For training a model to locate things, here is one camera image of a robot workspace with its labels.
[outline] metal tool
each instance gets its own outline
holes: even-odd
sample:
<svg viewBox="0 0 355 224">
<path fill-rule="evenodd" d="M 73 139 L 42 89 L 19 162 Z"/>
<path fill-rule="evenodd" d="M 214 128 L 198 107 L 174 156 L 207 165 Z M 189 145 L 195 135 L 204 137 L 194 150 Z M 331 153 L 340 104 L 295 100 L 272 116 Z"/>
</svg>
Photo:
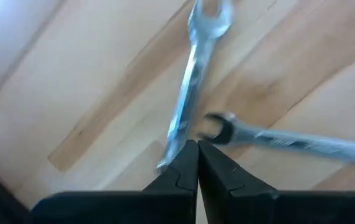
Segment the metal tool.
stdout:
<svg viewBox="0 0 355 224">
<path fill-rule="evenodd" d="M 268 130 L 244 124 L 231 113 L 208 113 L 204 117 L 221 124 L 220 133 L 199 133 L 199 137 L 217 145 L 254 144 L 301 152 L 312 152 L 355 162 L 355 142 L 321 136 Z"/>
<path fill-rule="evenodd" d="M 218 17 L 202 13 L 202 0 L 197 0 L 188 21 L 191 51 L 176 108 L 168 131 L 168 143 L 158 173 L 167 168 L 183 148 L 189 134 L 191 119 L 197 109 L 202 80 L 207 70 L 215 43 L 231 26 L 233 8 L 230 0 L 220 0 Z"/>
</svg>

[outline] wrench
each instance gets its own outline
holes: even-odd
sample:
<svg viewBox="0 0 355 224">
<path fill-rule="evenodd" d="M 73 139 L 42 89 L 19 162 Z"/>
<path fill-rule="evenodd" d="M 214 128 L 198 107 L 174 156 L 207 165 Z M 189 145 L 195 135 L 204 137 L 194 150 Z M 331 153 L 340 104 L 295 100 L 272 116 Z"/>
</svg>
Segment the wrench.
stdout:
<svg viewBox="0 0 355 224">
<path fill-rule="evenodd" d="M 191 127 L 191 119 L 197 109 L 202 80 L 207 70 L 217 40 L 232 24 L 233 8 L 230 0 L 219 0 L 218 17 L 206 17 L 202 13 L 202 0 L 197 0 L 188 20 L 191 51 L 186 71 L 168 131 L 168 143 L 164 156 L 157 165 L 162 173 L 183 148 Z"/>
<path fill-rule="evenodd" d="M 232 113 L 208 113 L 204 118 L 221 124 L 219 134 L 198 134 L 201 139 L 213 144 L 226 146 L 254 144 L 293 151 L 312 152 L 355 162 L 355 142 L 352 141 L 268 130 L 244 124 Z"/>
</svg>

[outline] wrench head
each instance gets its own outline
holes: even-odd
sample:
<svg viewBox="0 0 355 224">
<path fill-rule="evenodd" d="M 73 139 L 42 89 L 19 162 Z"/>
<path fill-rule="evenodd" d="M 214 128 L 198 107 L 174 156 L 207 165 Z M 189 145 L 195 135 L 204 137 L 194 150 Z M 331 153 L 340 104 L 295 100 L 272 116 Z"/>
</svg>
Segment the wrench head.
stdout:
<svg viewBox="0 0 355 224">
<path fill-rule="evenodd" d="M 233 5 L 231 0 L 219 0 L 219 15 L 207 17 L 202 13 L 202 0 L 197 0 L 189 16 L 189 35 L 195 39 L 217 39 L 232 25 Z"/>
<path fill-rule="evenodd" d="M 218 134 L 206 134 L 199 132 L 197 135 L 206 141 L 213 144 L 228 144 L 233 136 L 234 125 L 232 121 L 235 119 L 234 114 L 231 113 L 207 113 L 204 119 L 208 119 L 220 124 L 220 131 Z"/>
</svg>

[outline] wooden surface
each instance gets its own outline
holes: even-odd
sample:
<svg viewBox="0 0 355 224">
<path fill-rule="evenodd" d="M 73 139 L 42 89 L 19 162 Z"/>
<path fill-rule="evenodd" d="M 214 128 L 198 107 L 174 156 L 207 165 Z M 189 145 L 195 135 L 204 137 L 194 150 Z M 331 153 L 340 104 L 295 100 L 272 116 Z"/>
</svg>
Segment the wooden surface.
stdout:
<svg viewBox="0 0 355 224">
<path fill-rule="evenodd" d="M 62 190 L 139 190 L 154 179 L 191 7 L 0 0 L 0 181 L 19 200 L 32 207 Z M 207 111 L 231 111 L 247 123 L 355 140 L 355 1 L 236 0 L 234 8 L 195 130 L 209 128 L 199 119 Z M 278 189 L 355 189 L 355 164 L 222 150 Z"/>
</svg>

